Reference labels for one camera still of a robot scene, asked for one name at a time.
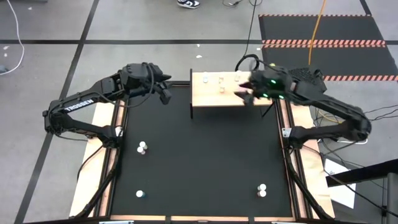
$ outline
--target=white paper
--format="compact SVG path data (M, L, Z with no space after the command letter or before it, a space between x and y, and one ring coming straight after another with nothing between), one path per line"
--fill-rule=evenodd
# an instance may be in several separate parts
M344 166L335 163L329 159L325 161L325 170L330 175L339 174L341 172L349 171L349 169L345 168ZM349 184L353 190L355 190L356 184ZM338 202L342 205L345 205L349 208L354 208L354 201L355 201L355 193L352 192L349 188L344 185L337 186L337 187L329 187L330 197L335 202Z

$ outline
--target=hazard stripe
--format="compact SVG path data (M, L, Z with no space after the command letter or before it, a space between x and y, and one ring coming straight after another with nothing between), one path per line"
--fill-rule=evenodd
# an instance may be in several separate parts
M310 47L311 40L263 40L265 47ZM313 48L364 48L386 47L384 40L314 40Z
M318 14L260 14L259 17L264 17L264 16L289 16L289 17L313 17L316 16L318 17ZM323 17L370 17L372 15L366 14L366 15L354 15L354 14L345 14L345 15L336 15L336 14L326 14L322 15Z
M398 81L398 75L324 75L324 81Z

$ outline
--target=metal bracket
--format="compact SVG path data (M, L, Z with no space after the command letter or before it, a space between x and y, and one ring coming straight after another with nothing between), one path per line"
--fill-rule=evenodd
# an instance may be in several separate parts
M282 128L282 136L288 138L290 136L291 128Z

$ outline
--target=orange cable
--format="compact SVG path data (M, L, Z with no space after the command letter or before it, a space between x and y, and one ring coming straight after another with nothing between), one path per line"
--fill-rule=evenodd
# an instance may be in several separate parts
M325 5L326 5L326 0L323 0L322 8L321 8L321 11L319 12L318 20L317 20L317 23L315 24L315 28L314 28L313 34L312 34L311 45L310 45L310 53L308 55L308 65L311 65L311 54L312 54L313 41L315 40L315 34L317 34L319 21L321 20L321 16L322 16L322 13L323 13L323 9L325 8Z

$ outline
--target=wooden table frame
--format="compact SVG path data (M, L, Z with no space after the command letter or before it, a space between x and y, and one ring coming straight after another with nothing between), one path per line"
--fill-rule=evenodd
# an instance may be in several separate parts
M178 85L189 85L189 82L183 83L179 82ZM285 101L278 101L276 106L277 119L279 124L279 130L281 127L288 128L289 123L289 113L292 115L292 119L296 126L303 126L305 128L310 128L313 126L313 119L310 114L309 107L306 106L287 106ZM95 114L93 118L93 124L98 126L103 126L107 124L114 124L116 126L125 127L126 118L128 111L120 106L114 106L110 103L102 104L98 103L95 109ZM280 139L282 141L282 134L279 131ZM86 159L95 149L100 147L101 142L97 139L92 139L88 142L84 159ZM306 146L319 151L318 144L316 140L310 140L305 143ZM92 158L92 160L87 163L85 168L80 173L80 178L77 183L75 197L73 199L72 208L70 216L76 215L80 212L86 203L91 199L92 195L97 190L103 176L109 172L113 165L114 157L116 154L115 149L102 149L97 155ZM296 171L298 171L297 158L295 154L290 155L292 163ZM300 150L301 164L303 173L305 174L305 181L307 183L307 189L314 196L316 201L321 205L324 211L327 212L331 217L334 217L334 211L331 204L330 194L328 186L326 183L325 174L323 172L322 159L319 154L312 152L311 150L303 147ZM99 202L100 206L96 206L94 211L90 214L91 217L105 217L110 215L110 205L114 190L114 180L107 186L103 193L103 196ZM303 194L299 190L296 184L292 185L292 181L288 181L290 185L290 198L292 207L292 217L254 217L255 222L293 222L298 217L301 218L311 218L307 217L307 214L311 213L306 210L305 201ZM294 200L297 202L297 208L294 208ZM312 212L313 218L317 218L315 212ZM171 221L228 221L228 222L248 222L248 217L188 217L188 216L171 216L166 217L165 215L111 215L112 220L147 220L147 221L160 221L164 222L167 219Z

